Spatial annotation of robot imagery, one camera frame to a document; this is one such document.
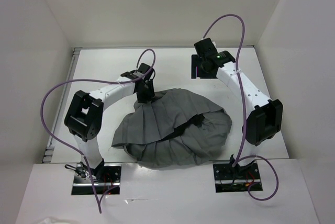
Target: white wall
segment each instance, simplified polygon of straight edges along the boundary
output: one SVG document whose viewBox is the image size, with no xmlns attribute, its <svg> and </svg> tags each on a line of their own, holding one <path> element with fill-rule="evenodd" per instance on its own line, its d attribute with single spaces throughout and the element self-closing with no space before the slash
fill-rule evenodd
<svg viewBox="0 0 335 224">
<path fill-rule="evenodd" d="M 47 0 L 72 46 L 191 46 L 226 13 L 241 15 L 245 45 L 260 38 L 278 0 Z M 230 18 L 210 36 L 236 46 L 240 25 Z"/>
<path fill-rule="evenodd" d="M 71 49 L 45 0 L 0 0 L 0 31 L 0 223 L 10 224 L 48 140 L 41 99 L 65 79 Z M 50 97 L 49 125 L 60 93 Z"/>
<path fill-rule="evenodd" d="M 256 51 L 321 223 L 334 223 L 335 0 L 280 0 Z"/>
</svg>

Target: white table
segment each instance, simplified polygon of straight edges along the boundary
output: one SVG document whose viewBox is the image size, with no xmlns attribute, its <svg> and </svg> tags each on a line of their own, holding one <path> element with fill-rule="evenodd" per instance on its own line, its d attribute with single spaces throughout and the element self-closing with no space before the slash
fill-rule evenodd
<svg viewBox="0 0 335 224">
<path fill-rule="evenodd" d="M 186 169 L 150 170 L 123 163 L 120 195 L 103 199 L 100 215 L 93 195 L 71 196 L 73 172 L 63 164 L 33 167 L 16 224 L 47 217 L 69 223 L 248 223 L 317 224 L 312 201 L 296 160 L 271 160 L 280 186 L 274 198 L 259 202 L 243 193 L 215 193 L 211 163 Z M 266 197 L 275 187 L 272 170 L 258 161 Z"/>
<path fill-rule="evenodd" d="M 81 50 L 75 67 L 70 76 L 74 79 L 101 79 L 116 80 L 120 74 L 133 70 L 136 62 L 144 49 L 86 49 Z M 195 54 L 193 48 L 158 48 L 154 49 L 157 54 L 156 77 L 154 88 L 161 91 L 170 88 L 185 88 L 194 93 L 203 95 L 214 103 L 222 106 L 232 119 L 231 133 L 223 147 L 219 160 L 228 160 L 233 153 L 238 151 L 242 138 L 242 106 L 234 94 L 219 80 L 191 79 L 191 55 Z M 219 49 L 228 50 L 234 57 L 237 48 Z M 148 52 L 142 60 L 151 64 L 152 55 Z M 253 48 L 243 48 L 240 56 L 240 68 L 249 79 L 264 93 L 268 95 L 265 80 Z M 78 90 L 86 92 L 93 91 L 104 84 L 97 83 L 72 83 L 67 87 L 66 93 L 54 133 L 61 139 L 76 145 L 68 128 L 64 125 L 64 117 L 72 100 L 74 93 Z M 136 96 L 126 97 L 110 106 L 104 112 L 102 129 L 98 135 L 100 152 L 105 162 L 131 162 L 133 158 L 128 156 L 122 149 L 111 148 L 114 132 L 128 113 L 134 111 L 133 104 Z M 54 153 L 51 163 L 79 162 L 80 155 L 70 148 L 53 140 Z M 260 155 L 270 159 L 288 158 L 282 134 L 279 132 L 271 140 L 266 140 L 261 145 Z"/>
</svg>

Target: robotic arm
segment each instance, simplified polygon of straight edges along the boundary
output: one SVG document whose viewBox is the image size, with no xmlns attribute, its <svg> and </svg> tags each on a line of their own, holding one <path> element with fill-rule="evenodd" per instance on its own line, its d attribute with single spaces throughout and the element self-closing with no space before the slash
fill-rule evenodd
<svg viewBox="0 0 335 224">
<path fill-rule="evenodd" d="M 210 38 L 203 39 L 194 46 L 197 55 L 192 56 L 192 78 L 217 78 L 225 83 L 237 98 L 241 99 L 235 58 L 228 51 L 218 53 Z M 247 109 L 247 141 L 241 153 L 241 157 L 244 157 L 257 154 L 258 146 L 281 130 L 283 104 L 278 99 L 272 101 L 243 72 L 240 70 L 239 72 Z M 231 163 L 235 159 L 236 154 L 232 155 Z M 248 166 L 252 162 L 252 158 L 242 160 L 238 162 L 237 169 Z"/>
<path fill-rule="evenodd" d="M 141 64 L 137 70 L 126 72 L 120 76 L 117 82 L 135 80 L 143 76 L 150 66 Z M 102 125 L 103 112 L 120 99 L 137 93 L 140 103 L 147 103 L 154 98 L 153 80 L 150 79 L 154 69 L 143 79 L 135 83 L 111 84 L 95 91 L 86 93 L 78 91 L 74 94 L 68 113 L 65 116 L 65 125 L 77 142 L 78 148 L 85 154 L 92 169 L 93 175 L 97 178 L 104 167 L 97 135 Z M 87 170 L 83 157 L 81 164 Z"/>
</svg>

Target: gray cloth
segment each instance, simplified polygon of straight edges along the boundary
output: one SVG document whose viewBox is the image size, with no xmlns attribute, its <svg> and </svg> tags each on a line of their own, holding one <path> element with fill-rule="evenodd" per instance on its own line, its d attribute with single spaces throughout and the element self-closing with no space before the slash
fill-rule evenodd
<svg viewBox="0 0 335 224">
<path fill-rule="evenodd" d="M 225 144 L 231 119 L 224 109 L 185 89 L 155 93 L 156 101 L 135 103 L 116 129 L 112 147 L 123 147 L 140 165 L 159 168 L 173 164 L 202 164 Z M 201 124 L 188 126 L 180 136 L 162 140 L 196 115 Z"/>
</svg>

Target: crumpled fabric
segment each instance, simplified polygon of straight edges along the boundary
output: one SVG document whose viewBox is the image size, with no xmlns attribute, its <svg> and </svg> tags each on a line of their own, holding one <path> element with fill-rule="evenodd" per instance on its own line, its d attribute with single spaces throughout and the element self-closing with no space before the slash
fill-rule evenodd
<svg viewBox="0 0 335 224">
<path fill-rule="evenodd" d="M 116 129 L 111 146 L 149 168 L 213 160 L 231 129 L 222 107 L 186 89 L 156 92 L 154 101 L 135 102 L 134 109 Z M 180 128 L 185 129 L 176 136 Z"/>
</svg>

